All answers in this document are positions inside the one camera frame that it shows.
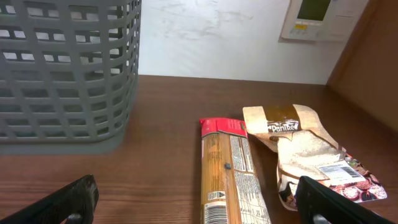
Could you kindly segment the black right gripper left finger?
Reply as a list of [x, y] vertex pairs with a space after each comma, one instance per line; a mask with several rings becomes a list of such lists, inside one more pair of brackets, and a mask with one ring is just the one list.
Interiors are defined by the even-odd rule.
[[92, 224], [99, 199], [93, 175], [64, 186], [28, 207], [1, 220], [1, 224]]

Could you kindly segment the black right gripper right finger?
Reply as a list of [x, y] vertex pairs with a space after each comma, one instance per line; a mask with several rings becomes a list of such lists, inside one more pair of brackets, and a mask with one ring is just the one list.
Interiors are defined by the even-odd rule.
[[308, 176], [299, 179], [295, 197], [301, 223], [392, 224]]

